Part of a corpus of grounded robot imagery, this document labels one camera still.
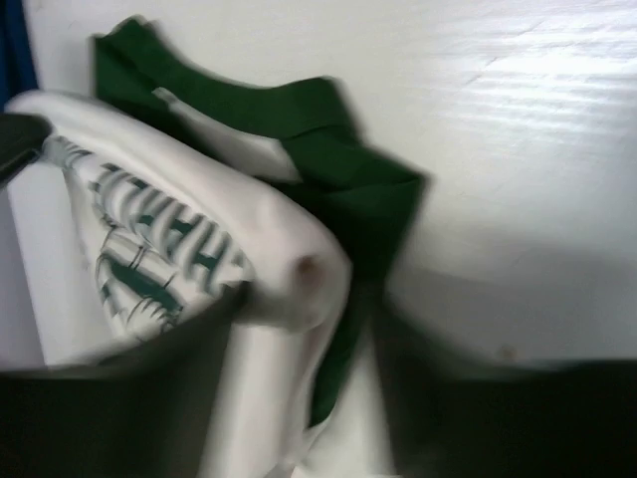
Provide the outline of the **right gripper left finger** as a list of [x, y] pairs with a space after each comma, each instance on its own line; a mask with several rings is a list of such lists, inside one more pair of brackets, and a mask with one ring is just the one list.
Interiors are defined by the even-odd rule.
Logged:
[[170, 332], [85, 363], [2, 372], [2, 476], [195, 476], [248, 297], [242, 286]]

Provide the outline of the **white and green t shirt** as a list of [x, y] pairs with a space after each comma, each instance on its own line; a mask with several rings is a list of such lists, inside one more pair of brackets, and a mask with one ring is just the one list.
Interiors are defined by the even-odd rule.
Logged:
[[136, 18], [94, 39], [95, 93], [32, 90], [5, 113], [52, 132], [90, 341], [56, 368], [174, 330], [240, 287], [193, 477], [396, 477], [365, 288], [387, 275], [422, 176], [365, 145], [335, 83], [259, 88], [188, 65]]

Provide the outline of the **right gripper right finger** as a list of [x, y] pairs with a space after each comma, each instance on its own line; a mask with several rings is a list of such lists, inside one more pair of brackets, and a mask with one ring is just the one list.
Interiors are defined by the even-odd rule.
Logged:
[[636, 364], [489, 364], [365, 288], [390, 455], [405, 477], [632, 477]]

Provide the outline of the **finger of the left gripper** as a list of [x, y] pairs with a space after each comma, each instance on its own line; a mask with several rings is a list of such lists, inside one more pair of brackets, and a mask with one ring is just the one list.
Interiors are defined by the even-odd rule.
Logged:
[[44, 141], [52, 132], [51, 124], [39, 116], [1, 115], [0, 180], [8, 185], [25, 167], [37, 160]]

